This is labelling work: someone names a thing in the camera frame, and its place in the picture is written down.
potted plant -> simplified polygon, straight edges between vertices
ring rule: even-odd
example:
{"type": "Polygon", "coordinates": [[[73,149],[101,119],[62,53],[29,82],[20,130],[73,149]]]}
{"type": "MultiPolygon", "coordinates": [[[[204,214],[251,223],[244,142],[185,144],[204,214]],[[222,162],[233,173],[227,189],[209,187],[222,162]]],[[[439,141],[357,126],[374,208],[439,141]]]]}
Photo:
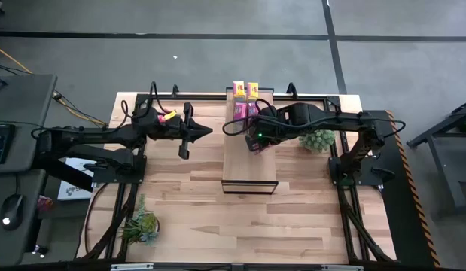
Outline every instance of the potted plant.
{"type": "Polygon", "coordinates": [[[160,224],[154,213],[145,213],[145,195],[139,197],[139,210],[122,227],[122,238],[129,244],[143,242],[152,245],[159,234],[160,224]]]}
{"type": "Polygon", "coordinates": [[[300,136],[300,145],[313,153],[326,151],[335,141],[335,133],[330,130],[317,130],[305,136],[300,136]]]}

gray floor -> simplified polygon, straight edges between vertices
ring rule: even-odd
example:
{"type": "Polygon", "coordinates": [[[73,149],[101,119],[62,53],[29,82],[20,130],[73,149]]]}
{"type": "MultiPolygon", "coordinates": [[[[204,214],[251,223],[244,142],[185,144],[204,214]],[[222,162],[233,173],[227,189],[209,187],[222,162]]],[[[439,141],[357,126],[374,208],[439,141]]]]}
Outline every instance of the gray floor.
{"type": "MultiPolygon", "coordinates": [[[[326,34],[320,0],[4,0],[0,29],[86,32],[326,34]]],[[[338,35],[466,35],[466,0],[330,0],[338,35]]],[[[328,41],[80,40],[0,38],[0,47],[81,110],[108,120],[118,91],[223,91],[239,78],[285,91],[338,93],[328,41]]],[[[346,89],[365,109],[405,120],[405,142],[466,101],[466,43],[339,42],[346,89]]],[[[14,64],[0,54],[0,64],[14,64]]],[[[47,125],[84,125],[53,103],[47,125]]],[[[407,155],[442,266],[466,269],[466,218],[432,220],[445,205],[426,146],[407,155]]],[[[73,257],[76,226],[54,222],[47,260],[73,257]]],[[[40,261],[25,259],[26,262],[40,261]]]]}

wooden table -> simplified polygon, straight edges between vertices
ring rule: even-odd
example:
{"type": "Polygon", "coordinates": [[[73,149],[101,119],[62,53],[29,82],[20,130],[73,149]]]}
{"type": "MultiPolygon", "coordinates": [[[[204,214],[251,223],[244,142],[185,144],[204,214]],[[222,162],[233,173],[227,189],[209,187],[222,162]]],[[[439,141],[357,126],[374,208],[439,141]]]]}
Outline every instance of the wooden table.
{"type": "MultiPolygon", "coordinates": [[[[132,110],[137,93],[118,93],[111,126],[123,118],[122,99],[132,110]]],[[[361,111],[357,95],[340,95],[344,112],[361,111]]],[[[182,112],[184,101],[163,101],[182,112]]],[[[311,154],[297,139],[275,146],[276,180],[273,195],[223,194],[225,101],[192,101],[194,120],[214,132],[191,144],[190,159],[178,157],[180,141],[148,140],[148,166],[139,194],[146,209],[161,223],[154,247],[134,244],[128,262],[202,263],[348,263],[337,190],[327,170],[329,152],[311,154]]],[[[275,102],[282,107],[292,102],[275,102]]],[[[323,108],[319,102],[312,102],[323,108]]],[[[357,140],[347,133],[349,146],[357,140]]],[[[341,146],[337,143],[339,154],[341,146]]],[[[119,145],[106,145],[108,149],[119,145]]],[[[90,247],[111,222],[117,185],[109,185],[90,217],[90,247]]],[[[395,258],[387,216],[379,191],[358,187],[365,227],[383,251],[395,258]]],[[[352,230],[355,251],[358,235],[352,230]]],[[[118,252],[117,241],[114,255],[118,252]]],[[[78,256],[84,254],[84,240],[78,256]]]]}

computer mouse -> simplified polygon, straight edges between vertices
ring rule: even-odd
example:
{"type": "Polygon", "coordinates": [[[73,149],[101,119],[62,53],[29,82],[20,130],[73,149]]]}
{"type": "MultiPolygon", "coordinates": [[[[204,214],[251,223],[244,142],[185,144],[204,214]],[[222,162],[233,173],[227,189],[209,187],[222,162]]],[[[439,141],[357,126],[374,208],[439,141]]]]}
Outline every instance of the computer mouse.
{"type": "Polygon", "coordinates": [[[4,200],[0,209],[0,224],[6,230],[15,230],[22,223],[23,195],[13,194],[4,200]]]}

yellow cable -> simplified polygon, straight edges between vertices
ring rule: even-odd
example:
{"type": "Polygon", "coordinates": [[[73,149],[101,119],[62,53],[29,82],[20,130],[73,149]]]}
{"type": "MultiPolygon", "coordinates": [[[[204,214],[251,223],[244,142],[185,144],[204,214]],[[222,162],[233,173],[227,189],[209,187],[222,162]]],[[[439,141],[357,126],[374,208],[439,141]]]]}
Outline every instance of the yellow cable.
{"type": "MultiPolygon", "coordinates": [[[[2,49],[0,49],[0,53],[2,53],[4,56],[6,56],[8,59],[12,60],[13,62],[15,62],[17,65],[19,65],[20,67],[22,67],[22,69],[26,70],[27,72],[29,72],[30,74],[33,74],[33,72],[31,72],[29,69],[27,69],[27,67],[25,67],[24,65],[22,65],[20,62],[18,62],[17,60],[15,60],[15,58],[13,58],[12,56],[10,56],[8,53],[5,53],[2,49]]],[[[58,100],[62,105],[65,106],[65,108],[67,110],[69,110],[69,112],[71,114],[73,114],[74,116],[82,119],[82,120],[88,120],[90,122],[93,122],[93,123],[96,123],[96,124],[100,124],[100,125],[106,125],[106,123],[102,122],[102,121],[99,121],[99,120],[93,120],[93,119],[90,119],[88,117],[84,117],[84,116],[81,116],[77,113],[75,113],[72,109],[68,108],[67,107],[67,104],[62,100],[62,99],[59,99],[58,100]]]]}

